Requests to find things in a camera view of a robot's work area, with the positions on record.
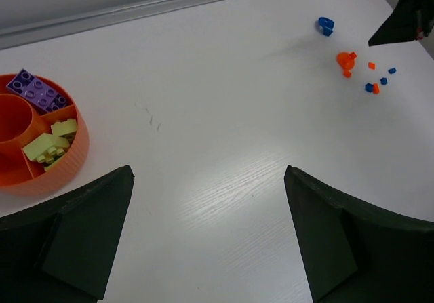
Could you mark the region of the yellow-green lego brick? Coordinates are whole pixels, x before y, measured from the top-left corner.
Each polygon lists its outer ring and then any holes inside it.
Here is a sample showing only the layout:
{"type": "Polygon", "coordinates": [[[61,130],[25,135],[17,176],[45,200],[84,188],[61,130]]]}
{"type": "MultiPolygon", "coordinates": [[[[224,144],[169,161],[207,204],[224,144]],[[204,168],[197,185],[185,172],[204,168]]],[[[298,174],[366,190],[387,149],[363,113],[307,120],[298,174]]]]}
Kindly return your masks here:
{"type": "Polygon", "coordinates": [[[51,125],[52,134],[65,138],[70,143],[75,139],[77,133],[77,120],[67,119],[66,121],[58,121],[51,125]]]}
{"type": "Polygon", "coordinates": [[[61,157],[69,149],[70,143],[65,138],[43,133],[24,148],[24,154],[30,161],[51,164],[56,157],[61,157]]]}

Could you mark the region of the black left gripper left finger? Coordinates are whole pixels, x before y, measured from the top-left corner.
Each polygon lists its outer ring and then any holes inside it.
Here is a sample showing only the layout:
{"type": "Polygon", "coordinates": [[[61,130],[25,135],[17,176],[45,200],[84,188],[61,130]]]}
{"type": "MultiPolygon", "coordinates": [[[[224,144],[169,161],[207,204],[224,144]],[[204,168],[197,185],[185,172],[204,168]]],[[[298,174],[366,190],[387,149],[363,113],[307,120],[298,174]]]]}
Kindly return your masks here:
{"type": "Polygon", "coordinates": [[[103,300],[133,185],[125,165],[1,217],[1,301],[103,300]]]}

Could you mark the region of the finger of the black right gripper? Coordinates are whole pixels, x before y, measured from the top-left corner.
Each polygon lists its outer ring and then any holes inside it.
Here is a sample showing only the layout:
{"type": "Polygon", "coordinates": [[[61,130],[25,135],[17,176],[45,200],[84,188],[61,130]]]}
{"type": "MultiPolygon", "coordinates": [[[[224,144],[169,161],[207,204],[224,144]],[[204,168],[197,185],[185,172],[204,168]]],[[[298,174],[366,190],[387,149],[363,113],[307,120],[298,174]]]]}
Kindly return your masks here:
{"type": "Polygon", "coordinates": [[[391,15],[368,40],[368,45],[420,41],[432,30],[433,0],[398,0],[391,15]]]}

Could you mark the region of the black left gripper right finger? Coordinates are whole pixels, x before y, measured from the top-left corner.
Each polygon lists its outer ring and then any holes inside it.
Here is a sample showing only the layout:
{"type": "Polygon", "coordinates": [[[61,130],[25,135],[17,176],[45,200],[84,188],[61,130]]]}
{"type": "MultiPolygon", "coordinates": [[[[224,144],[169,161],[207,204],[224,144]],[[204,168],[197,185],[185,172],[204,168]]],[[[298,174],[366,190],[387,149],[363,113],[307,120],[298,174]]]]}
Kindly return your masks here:
{"type": "Polygon", "coordinates": [[[314,302],[432,302],[433,223],[339,191],[296,167],[284,176],[314,302]]]}

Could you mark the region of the purple lego brick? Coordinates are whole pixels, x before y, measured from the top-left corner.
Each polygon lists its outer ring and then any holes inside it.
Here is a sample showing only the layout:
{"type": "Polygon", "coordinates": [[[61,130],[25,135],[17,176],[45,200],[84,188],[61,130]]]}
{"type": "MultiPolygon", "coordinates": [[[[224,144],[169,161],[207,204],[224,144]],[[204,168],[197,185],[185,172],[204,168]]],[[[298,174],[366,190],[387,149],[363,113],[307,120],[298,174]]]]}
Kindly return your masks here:
{"type": "Polygon", "coordinates": [[[24,98],[43,114],[68,106],[65,96],[24,69],[7,84],[6,89],[24,98]]]}

